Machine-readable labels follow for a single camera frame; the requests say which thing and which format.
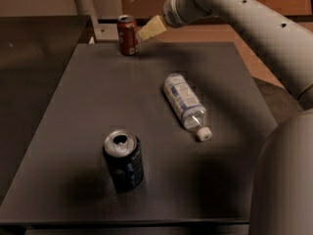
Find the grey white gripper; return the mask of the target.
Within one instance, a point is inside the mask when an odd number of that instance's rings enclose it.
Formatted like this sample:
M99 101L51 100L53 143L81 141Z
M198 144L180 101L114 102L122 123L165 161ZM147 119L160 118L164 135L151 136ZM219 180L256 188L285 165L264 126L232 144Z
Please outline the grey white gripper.
M162 11L163 17L154 16L138 30L136 38L139 42L166 32L166 24L178 28L209 17L209 11L201 8L195 0L166 0Z

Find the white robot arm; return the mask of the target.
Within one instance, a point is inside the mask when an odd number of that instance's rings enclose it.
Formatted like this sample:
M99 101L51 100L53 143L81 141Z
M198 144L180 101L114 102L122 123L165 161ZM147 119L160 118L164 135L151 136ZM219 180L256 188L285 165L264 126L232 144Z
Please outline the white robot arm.
M313 235L313 33L255 0L166 0L137 39L211 15L234 29L303 108L264 143L248 234Z

